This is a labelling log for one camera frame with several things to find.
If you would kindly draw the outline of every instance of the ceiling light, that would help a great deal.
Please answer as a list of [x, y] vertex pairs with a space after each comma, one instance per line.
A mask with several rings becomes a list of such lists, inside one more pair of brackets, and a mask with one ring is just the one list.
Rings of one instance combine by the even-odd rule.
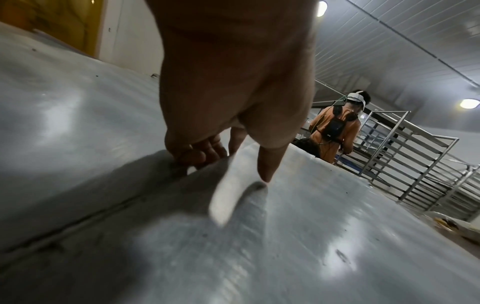
[[327, 11], [328, 7], [329, 7], [329, 5], [325, 1], [320, 1], [318, 3], [318, 11], [316, 13], [316, 16], [317, 17], [323, 16], [325, 14], [325, 12]]
[[477, 99], [463, 99], [460, 106], [464, 109], [475, 109], [480, 105], [480, 101]]

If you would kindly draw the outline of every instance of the human hand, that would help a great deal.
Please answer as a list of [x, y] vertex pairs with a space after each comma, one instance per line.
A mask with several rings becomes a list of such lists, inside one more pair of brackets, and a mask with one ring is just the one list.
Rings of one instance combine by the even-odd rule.
[[311, 107], [316, 1], [147, 0], [164, 45], [165, 146], [184, 165], [227, 156], [250, 135], [269, 182]]

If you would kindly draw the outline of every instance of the ceiling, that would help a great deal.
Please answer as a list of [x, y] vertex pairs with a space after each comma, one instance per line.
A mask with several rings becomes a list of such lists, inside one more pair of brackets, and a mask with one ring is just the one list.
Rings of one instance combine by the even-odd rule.
[[[480, 131], [479, 0], [326, 0], [317, 19], [316, 79], [368, 90], [386, 110], [422, 126]], [[318, 86], [315, 101], [338, 98]]]

